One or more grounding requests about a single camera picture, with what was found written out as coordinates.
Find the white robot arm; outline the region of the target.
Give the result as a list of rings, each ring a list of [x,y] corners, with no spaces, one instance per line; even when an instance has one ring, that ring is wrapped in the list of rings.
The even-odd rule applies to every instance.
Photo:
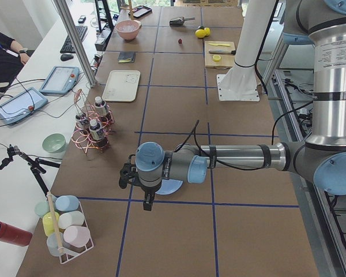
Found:
[[[234,65],[227,74],[219,75],[220,101],[259,101],[256,63],[262,42],[268,33],[277,8],[277,1],[249,1],[236,49]]]

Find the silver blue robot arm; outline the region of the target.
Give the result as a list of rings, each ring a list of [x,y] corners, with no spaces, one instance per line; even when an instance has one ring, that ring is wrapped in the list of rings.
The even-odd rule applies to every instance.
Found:
[[[119,186],[140,187],[152,209],[163,180],[204,182],[218,165],[298,174],[318,188],[346,195],[346,1],[287,1],[284,39],[315,46],[312,132],[304,141],[271,145],[188,145],[165,151],[141,144],[120,171]]]

